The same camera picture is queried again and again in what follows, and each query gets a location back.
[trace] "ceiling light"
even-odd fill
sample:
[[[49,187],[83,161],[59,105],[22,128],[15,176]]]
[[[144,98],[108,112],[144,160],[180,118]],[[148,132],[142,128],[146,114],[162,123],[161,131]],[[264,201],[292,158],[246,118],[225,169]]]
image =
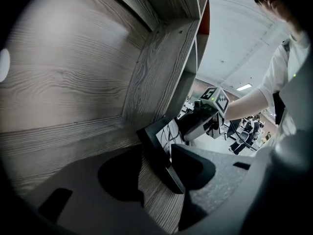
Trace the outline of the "ceiling light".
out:
[[[252,85],[246,84],[246,85],[244,85],[244,86],[238,88],[237,90],[238,90],[238,91],[242,91],[242,90],[247,89],[247,88],[250,88],[250,87],[252,87]]]

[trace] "ceiling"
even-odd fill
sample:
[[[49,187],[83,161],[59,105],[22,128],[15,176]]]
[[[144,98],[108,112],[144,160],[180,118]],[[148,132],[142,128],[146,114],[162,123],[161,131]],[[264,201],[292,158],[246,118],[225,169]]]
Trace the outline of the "ceiling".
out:
[[[210,36],[197,78],[242,97],[262,82],[273,53],[289,33],[254,0],[209,2]],[[236,90],[247,83],[252,87]]]

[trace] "red wall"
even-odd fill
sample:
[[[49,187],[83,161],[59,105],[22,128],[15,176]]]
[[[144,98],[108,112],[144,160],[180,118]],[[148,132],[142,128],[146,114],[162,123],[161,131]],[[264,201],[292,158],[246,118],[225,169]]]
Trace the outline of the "red wall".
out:
[[[189,97],[191,97],[191,94],[193,91],[196,91],[196,92],[199,92],[199,93],[204,93],[206,91],[206,89],[208,87],[214,87],[214,85],[211,85],[209,83],[206,83],[206,82],[203,82],[201,80],[198,80],[198,79],[195,79],[192,87],[191,87],[191,90],[188,94]],[[232,102],[232,101],[235,101],[238,99],[238,97],[236,97],[235,95],[225,91],[226,95],[228,96],[229,100]],[[265,123],[264,124],[264,137],[266,136],[266,134],[270,131],[272,134],[274,134],[276,132],[276,125],[272,124],[265,116],[263,116],[262,114],[260,114],[260,120],[261,122]]]

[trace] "black strap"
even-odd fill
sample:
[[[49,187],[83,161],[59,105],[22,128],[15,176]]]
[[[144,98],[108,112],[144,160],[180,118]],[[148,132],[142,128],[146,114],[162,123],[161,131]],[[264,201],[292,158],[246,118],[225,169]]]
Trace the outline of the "black strap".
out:
[[[284,114],[285,104],[280,98],[279,92],[276,92],[273,94],[273,99],[274,99],[275,113],[276,113],[275,123],[280,124],[283,114]]]
[[[289,59],[289,54],[290,54],[290,45],[289,45],[289,38],[286,39],[282,45],[286,51],[287,54],[287,58]],[[285,110],[285,104],[283,103],[282,99],[279,96],[279,92],[276,92],[273,94],[273,99],[274,99],[274,105],[275,105],[275,123],[276,124],[280,124],[283,114],[284,114],[284,110]]]

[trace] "man's hair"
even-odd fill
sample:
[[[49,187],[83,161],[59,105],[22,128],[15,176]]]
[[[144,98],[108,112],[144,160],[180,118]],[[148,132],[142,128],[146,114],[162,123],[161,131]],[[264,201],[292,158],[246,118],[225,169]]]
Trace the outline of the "man's hair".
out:
[[[254,119],[254,120],[260,119],[260,115],[259,115],[259,114],[258,114],[258,115],[255,115],[253,119]]]

